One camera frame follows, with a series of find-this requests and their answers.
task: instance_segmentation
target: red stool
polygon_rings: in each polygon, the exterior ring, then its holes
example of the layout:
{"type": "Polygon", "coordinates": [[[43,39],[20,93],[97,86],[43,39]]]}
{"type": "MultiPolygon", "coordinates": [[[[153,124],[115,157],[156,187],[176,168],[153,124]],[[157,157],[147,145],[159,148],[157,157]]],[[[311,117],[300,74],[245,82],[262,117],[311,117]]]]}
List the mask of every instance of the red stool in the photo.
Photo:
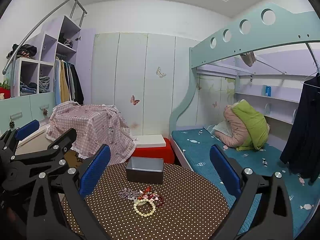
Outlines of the red stool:
{"type": "Polygon", "coordinates": [[[165,147],[151,147],[151,148],[136,148],[131,156],[147,157],[147,158],[161,158],[165,163],[174,163],[174,153],[170,145],[170,141],[164,138],[165,147]]]}

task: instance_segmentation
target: drawer handle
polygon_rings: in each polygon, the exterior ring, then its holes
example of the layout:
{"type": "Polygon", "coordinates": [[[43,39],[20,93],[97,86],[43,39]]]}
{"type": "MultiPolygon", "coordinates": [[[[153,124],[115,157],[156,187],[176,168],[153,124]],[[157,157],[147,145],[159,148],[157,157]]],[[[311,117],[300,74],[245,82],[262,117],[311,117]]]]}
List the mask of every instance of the drawer handle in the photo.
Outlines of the drawer handle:
{"type": "Polygon", "coordinates": [[[40,108],[40,110],[43,111],[44,109],[48,109],[48,108],[49,108],[49,105],[40,106],[39,108],[40,108]]]}
{"type": "Polygon", "coordinates": [[[16,114],[10,115],[10,119],[11,120],[16,120],[16,119],[21,118],[21,117],[22,117],[22,112],[18,112],[16,114]]]}

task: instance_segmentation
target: jewelry pile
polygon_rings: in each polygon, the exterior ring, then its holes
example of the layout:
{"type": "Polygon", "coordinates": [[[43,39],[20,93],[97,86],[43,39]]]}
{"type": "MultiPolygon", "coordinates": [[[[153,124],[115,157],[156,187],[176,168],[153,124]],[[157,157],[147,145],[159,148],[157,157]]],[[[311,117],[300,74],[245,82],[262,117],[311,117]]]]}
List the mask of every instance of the jewelry pile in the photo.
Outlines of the jewelry pile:
{"type": "Polygon", "coordinates": [[[163,197],[159,195],[156,191],[151,191],[151,186],[147,187],[144,191],[133,191],[132,189],[125,188],[124,190],[119,190],[119,195],[121,198],[133,200],[133,209],[141,217],[152,216],[153,213],[156,211],[156,208],[164,204],[163,197]],[[142,206],[144,204],[151,205],[152,210],[149,213],[144,214],[138,210],[137,207],[142,206]]]}

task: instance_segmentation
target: black box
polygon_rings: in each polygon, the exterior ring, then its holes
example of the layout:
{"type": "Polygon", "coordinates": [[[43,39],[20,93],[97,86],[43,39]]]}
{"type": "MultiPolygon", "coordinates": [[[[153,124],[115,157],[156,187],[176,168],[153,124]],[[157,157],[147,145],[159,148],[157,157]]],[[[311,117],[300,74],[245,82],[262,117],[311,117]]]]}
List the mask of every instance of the black box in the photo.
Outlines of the black box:
{"type": "Polygon", "coordinates": [[[146,184],[163,183],[163,159],[131,157],[127,163],[127,180],[146,184]]]}

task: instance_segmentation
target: teal cabinet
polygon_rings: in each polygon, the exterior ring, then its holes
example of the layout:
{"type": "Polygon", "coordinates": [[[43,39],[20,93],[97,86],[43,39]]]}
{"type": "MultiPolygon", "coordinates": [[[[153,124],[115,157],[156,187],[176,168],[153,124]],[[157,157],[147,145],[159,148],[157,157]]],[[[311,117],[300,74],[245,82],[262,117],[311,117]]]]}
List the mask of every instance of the teal cabinet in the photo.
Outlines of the teal cabinet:
{"type": "Polygon", "coordinates": [[[22,127],[32,121],[30,96],[0,100],[0,130],[3,134],[9,129],[10,116],[15,127],[22,127]]]}
{"type": "Polygon", "coordinates": [[[54,92],[30,95],[30,106],[32,120],[39,122],[49,118],[54,108],[54,92]],[[48,111],[47,116],[43,114],[44,109],[48,111]]]}

